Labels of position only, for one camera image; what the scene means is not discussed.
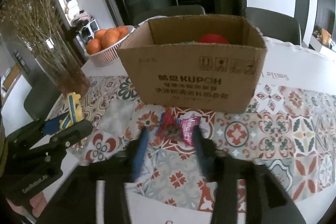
yellow toy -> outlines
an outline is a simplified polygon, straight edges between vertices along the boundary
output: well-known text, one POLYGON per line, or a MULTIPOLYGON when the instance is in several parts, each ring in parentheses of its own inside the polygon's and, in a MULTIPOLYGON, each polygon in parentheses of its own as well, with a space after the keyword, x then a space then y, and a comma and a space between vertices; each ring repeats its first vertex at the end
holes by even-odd
POLYGON ((72 126, 74 123, 83 120, 82 106, 80 99, 81 99, 80 94, 76 94, 75 92, 71 92, 67 95, 69 114, 66 116, 65 119, 59 121, 60 130, 64 130, 72 126))

cardboard box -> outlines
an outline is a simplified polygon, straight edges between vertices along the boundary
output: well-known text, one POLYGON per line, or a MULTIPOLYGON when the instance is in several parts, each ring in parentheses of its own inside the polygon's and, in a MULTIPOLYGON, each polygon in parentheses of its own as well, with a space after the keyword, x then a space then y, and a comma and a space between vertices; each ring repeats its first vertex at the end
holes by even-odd
POLYGON ((150 20, 122 43, 118 55, 147 104, 240 113, 254 95, 266 52, 246 19, 202 15, 150 20), (181 44, 209 33, 230 44, 181 44))

candy wrapper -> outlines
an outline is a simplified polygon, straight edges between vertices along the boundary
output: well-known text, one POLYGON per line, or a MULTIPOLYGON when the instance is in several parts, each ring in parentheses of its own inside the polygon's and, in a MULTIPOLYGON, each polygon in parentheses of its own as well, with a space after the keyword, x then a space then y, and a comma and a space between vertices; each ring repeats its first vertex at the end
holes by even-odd
POLYGON ((159 128, 156 135, 174 141, 183 141, 194 146, 192 142, 193 127, 200 124, 201 117, 195 116, 189 119, 176 119, 169 112, 162 112, 159 128))

pink wrapper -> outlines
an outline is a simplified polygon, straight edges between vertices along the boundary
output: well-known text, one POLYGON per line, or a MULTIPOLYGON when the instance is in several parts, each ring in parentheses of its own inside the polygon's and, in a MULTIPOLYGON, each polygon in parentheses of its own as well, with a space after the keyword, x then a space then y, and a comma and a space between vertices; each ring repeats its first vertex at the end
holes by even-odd
POLYGON ((189 119, 181 119, 180 126, 183 132, 183 141, 185 144, 194 146, 193 144, 193 128, 199 126, 201 122, 200 116, 195 116, 189 119))

glass vase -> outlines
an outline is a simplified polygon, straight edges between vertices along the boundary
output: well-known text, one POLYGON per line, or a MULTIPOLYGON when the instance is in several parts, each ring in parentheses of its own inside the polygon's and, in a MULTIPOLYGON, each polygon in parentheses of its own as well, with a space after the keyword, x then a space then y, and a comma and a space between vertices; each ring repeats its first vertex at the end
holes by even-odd
POLYGON ((53 58, 48 60, 38 57, 37 60, 65 97, 70 92, 80 94, 82 97, 87 93, 90 81, 70 51, 65 49, 61 54, 55 54, 53 58))

